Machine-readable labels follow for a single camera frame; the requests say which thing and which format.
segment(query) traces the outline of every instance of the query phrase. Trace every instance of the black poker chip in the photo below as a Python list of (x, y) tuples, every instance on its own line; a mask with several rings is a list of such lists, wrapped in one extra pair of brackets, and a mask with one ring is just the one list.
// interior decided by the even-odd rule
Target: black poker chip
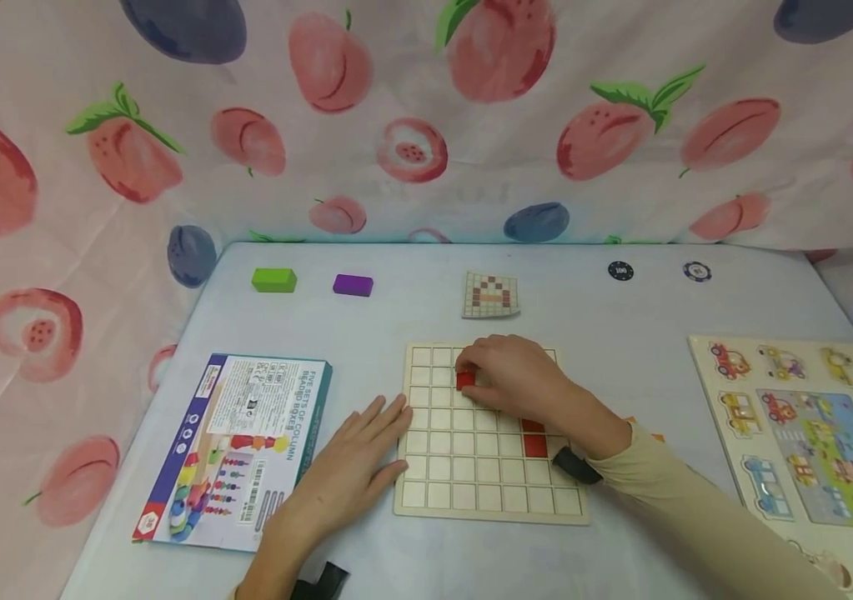
[(616, 279), (617, 282), (628, 282), (633, 278), (633, 267), (629, 263), (622, 260), (614, 260), (610, 263), (610, 277)]
[(708, 282), (713, 278), (713, 272), (710, 270), (710, 267), (696, 260), (687, 262), (683, 266), (683, 274), (697, 283)]

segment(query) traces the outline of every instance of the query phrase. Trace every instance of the beige sleeve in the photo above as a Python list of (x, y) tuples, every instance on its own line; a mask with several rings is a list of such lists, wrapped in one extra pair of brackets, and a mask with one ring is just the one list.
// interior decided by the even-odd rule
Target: beige sleeve
[(845, 599), (800, 552), (642, 427), (633, 425), (630, 447), (590, 465), (737, 598)]

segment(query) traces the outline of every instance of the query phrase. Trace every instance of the hand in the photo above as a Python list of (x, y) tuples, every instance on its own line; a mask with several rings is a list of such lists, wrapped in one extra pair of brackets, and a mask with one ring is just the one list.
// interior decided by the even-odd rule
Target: hand
[(564, 406), (585, 392), (538, 343), (519, 335), (490, 335), (464, 348), (456, 371), (476, 370), (483, 371), (489, 386), (463, 387), (466, 397), (554, 428), (563, 418)]
[(269, 524), (289, 524), (314, 546), (375, 504), (408, 466), (406, 461), (380, 463), (413, 421), (402, 393), (381, 412), (384, 404), (386, 398), (376, 397), (362, 414), (346, 418)]

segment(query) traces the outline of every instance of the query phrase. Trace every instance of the fabric backdrop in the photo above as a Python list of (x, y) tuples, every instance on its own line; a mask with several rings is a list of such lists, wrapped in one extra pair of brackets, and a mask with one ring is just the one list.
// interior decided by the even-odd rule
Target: fabric backdrop
[(853, 2), (0, 0), (0, 598), (250, 239), (840, 248), (853, 317)]

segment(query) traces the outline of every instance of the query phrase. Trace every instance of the purple block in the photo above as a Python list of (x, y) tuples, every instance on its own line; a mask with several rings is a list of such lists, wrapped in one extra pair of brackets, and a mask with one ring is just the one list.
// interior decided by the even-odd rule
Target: purple block
[(333, 291), (346, 296), (364, 296), (372, 294), (372, 278), (360, 277), (358, 274), (343, 274), (336, 276), (333, 283)]

